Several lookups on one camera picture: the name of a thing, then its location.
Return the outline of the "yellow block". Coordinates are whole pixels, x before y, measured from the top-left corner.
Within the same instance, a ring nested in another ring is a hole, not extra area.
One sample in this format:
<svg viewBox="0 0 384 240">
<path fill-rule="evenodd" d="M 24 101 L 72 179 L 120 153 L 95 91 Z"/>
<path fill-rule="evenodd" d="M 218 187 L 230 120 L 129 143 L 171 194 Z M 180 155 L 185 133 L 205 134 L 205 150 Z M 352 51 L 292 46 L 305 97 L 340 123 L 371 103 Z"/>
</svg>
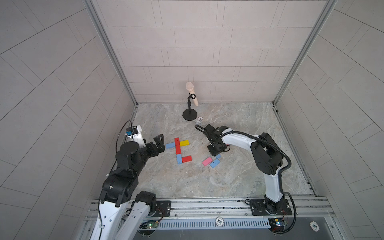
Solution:
<svg viewBox="0 0 384 240">
<path fill-rule="evenodd" d="M 180 146 L 181 147 L 188 146 L 189 144 L 190 144 L 190 142 L 188 140 L 180 141 Z"/>
</svg>

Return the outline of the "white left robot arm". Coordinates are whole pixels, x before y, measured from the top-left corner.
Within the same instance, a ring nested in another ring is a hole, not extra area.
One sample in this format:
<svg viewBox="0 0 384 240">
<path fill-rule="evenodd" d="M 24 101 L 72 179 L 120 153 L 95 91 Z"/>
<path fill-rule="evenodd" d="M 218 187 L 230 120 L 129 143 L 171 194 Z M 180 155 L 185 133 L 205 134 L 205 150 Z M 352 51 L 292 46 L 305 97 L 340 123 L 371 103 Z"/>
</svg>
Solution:
<svg viewBox="0 0 384 240">
<path fill-rule="evenodd" d="M 120 146 L 116 153 L 117 168 L 109 173 L 100 193 L 92 240 L 132 240 L 139 230 L 155 230 L 159 226 L 158 220 L 145 220 L 159 210 L 156 194 L 142 191 L 133 203 L 130 200 L 148 159 L 165 149 L 162 134 L 143 146 L 138 141 Z"/>
</svg>

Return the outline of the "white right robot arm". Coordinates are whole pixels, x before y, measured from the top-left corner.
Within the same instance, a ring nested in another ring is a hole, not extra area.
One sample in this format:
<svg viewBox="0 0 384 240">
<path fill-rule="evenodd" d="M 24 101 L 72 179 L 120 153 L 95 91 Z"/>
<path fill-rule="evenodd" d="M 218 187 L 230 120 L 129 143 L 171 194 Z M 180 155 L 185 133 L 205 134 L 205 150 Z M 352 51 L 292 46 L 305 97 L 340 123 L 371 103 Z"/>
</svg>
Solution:
<svg viewBox="0 0 384 240">
<path fill-rule="evenodd" d="M 233 131 L 226 126 L 213 128 L 207 125 L 202 132 L 210 144 L 208 150 L 212 156 L 225 152 L 228 147 L 236 146 L 252 153 L 257 168 L 264 174 L 266 193 L 264 208 L 270 215 L 276 215 L 284 205 L 281 171 L 284 152 L 280 150 L 267 133 L 253 136 Z"/>
</svg>

